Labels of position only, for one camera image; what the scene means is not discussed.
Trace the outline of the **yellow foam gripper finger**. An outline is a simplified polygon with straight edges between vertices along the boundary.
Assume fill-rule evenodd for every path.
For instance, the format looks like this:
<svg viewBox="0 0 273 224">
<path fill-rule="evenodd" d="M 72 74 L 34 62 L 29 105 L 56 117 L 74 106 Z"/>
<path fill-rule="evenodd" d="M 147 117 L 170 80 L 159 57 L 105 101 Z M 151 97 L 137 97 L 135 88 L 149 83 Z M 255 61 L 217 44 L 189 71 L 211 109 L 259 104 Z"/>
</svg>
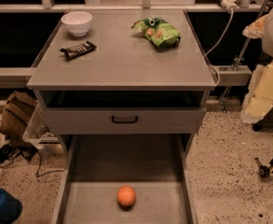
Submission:
<svg viewBox="0 0 273 224">
<path fill-rule="evenodd" d="M 242 34 L 251 39 L 262 38 L 267 17 L 268 15 L 264 15 L 249 26 L 246 26 L 242 31 Z"/>
<path fill-rule="evenodd" d="M 273 62 L 258 64 L 253 71 L 248 93 L 242 103 L 240 117 L 243 122 L 254 124 L 273 108 Z"/>
</svg>

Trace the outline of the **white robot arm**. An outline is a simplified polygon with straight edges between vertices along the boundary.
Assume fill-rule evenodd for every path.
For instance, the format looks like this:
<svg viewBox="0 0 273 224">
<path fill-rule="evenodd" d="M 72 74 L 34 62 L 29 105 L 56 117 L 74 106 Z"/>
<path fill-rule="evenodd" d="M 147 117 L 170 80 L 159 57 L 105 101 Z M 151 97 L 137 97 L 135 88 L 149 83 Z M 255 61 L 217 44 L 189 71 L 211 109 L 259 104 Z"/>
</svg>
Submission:
<svg viewBox="0 0 273 224">
<path fill-rule="evenodd" d="M 250 38 L 261 38 L 263 52 L 273 58 L 273 8 L 242 33 Z M 273 60 L 266 66 L 256 66 L 248 89 L 240 114 L 242 121 L 273 123 Z"/>
</svg>

